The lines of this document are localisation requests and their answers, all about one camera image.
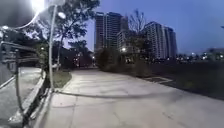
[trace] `lawn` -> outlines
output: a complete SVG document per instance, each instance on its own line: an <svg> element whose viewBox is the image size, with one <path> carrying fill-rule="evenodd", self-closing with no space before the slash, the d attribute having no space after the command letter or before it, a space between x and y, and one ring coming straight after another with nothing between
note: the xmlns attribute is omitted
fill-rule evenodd
<svg viewBox="0 0 224 128"><path fill-rule="evenodd" d="M223 63L151 65L158 76L173 80L165 85L224 100Z"/></svg>
<svg viewBox="0 0 224 128"><path fill-rule="evenodd" d="M63 86L72 78L71 74L67 71L55 71L53 77L55 88L63 88Z"/></svg>

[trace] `bright light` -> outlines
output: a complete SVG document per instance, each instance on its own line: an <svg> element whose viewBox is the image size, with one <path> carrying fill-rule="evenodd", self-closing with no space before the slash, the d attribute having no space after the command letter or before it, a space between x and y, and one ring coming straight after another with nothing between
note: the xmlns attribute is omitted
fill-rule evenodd
<svg viewBox="0 0 224 128"><path fill-rule="evenodd" d="M126 48L122 48L121 51L122 51L122 52L126 52Z"/></svg>
<svg viewBox="0 0 224 128"><path fill-rule="evenodd" d="M63 13L63 12L59 12L58 13L58 16L61 17L62 19L65 19L66 18L65 13Z"/></svg>
<svg viewBox="0 0 224 128"><path fill-rule="evenodd" d="M5 29L5 30L9 29L8 26L3 26L2 28Z"/></svg>
<svg viewBox="0 0 224 128"><path fill-rule="evenodd" d="M31 0L31 6L35 13L40 13L44 10L44 0Z"/></svg>

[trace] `tree trunk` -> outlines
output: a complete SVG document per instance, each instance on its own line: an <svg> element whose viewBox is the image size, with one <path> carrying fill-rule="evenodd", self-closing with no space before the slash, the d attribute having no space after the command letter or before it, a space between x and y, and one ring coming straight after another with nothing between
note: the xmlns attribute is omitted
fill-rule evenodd
<svg viewBox="0 0 224 128"><path fill-rule="evenodd" d="M61 52L61 45L63 43L63 39L64 39L64 36L61 37L61 41L58 44L57 71L59 70L59 65L60 65L60 52Z"/></svg>

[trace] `road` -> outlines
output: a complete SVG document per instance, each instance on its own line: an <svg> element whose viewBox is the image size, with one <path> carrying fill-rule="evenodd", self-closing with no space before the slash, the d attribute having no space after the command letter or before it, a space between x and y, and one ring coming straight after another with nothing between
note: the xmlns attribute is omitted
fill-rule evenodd
<svg viewBox="0 0 224 128"><path fill-rule="evenodd" d="M26 99L40 78L38 68L20 68L20 93ZM6 123L18 110L14 80L0 89L0 124Z"/></svg>
<svg viewBox="0 0 224 128"><path fill-rule="evenodd" d="M48 113L40 127L223 128L224 126L223 101L126 75L97 70L74 71L72 80L64 87L63 93L53 95Z"/></svg>

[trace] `sky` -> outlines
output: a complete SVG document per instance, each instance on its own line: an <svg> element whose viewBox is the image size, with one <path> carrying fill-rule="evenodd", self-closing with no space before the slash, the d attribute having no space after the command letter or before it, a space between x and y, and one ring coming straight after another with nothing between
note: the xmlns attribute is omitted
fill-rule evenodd
<svg viewBox="0 0 224 128"><path fill-rule="evenodd" d="M176 32L179 53L200 53L224 48L224 0L101 0L100 12L130 15L144 12L147 22L156 21ZM84 39L93 51L94 21L88 22Z"/></svg>

